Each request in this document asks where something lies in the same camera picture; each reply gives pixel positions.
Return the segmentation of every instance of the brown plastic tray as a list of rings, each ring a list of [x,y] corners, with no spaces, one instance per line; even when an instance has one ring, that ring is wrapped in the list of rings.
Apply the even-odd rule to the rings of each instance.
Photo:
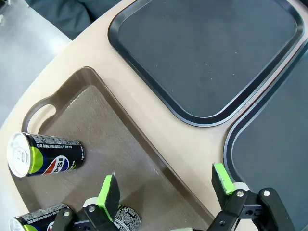
[[[47,104],[52,104],[56,113],[42,124],[39,133],[79,140],[86,161],[71,172],[13,176],[29,211],[60,202],[79,210],[86,199],[99,194],[105,176],[115,172],[121,204],[138,212],[141,230],[207,229],[213,217],[93,69],[81,68],[52,96],[35,104],[25,116],[22,131],[27,131],[31,117]]]

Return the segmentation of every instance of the bolt head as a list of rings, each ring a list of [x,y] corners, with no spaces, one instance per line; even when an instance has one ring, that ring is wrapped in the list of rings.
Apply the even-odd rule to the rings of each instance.
[[[263,195],[264,195],[264,196],[269,196],[269,195],[270,195],[270,192],[269,192],[268,190],[264,190]]]
[[[89,207],[89,212],[94,212],[94,210],[95,210],[95,207],[94,207],[94,206],[90,206],[90,207]]]
[[[238,197],[242,197],[242,196],[244,196],[244,192],[243,192],[243,191],[238,191],[238,192],[236,193],[236,195],[237,195]]]

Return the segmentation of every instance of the silver can top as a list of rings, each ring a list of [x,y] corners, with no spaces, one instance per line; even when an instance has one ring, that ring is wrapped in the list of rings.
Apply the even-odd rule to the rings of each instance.
[[[20,224],[15,218],[9,220],[9,228],[10,231],[25,231],[23,225]]]
[[[24,177],[27,175],[31,164],[31,153],[28,140],[23,133],[15,133],[9,139],[7,159],[15,176]]]

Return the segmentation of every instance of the black can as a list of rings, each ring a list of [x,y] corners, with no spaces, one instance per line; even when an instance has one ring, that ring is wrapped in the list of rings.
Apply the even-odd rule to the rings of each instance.
[[[9,140],[7,157],[12,173],[24,177],[79,168],[85,151],[76,140],[18,132]]]
[[[9,221],[10,231],[51,231],[57,213],[63,208],[69,206],[59,204],[12,218]]]
[[[141,225],[141,219],[134,209],[120,205],[114,224],[119,231],[136,231]]]

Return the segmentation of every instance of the pepsi can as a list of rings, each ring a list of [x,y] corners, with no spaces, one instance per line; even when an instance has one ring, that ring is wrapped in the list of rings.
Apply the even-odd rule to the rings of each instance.
[[[9,140],[7,158],[12,173],[25,177],[77,169],[85,151],[79,141],[18,132]]]
[[[69,206],[59,204],[12,218],[9,221],[10,231],[51,231],[59,210],[63,208]]]

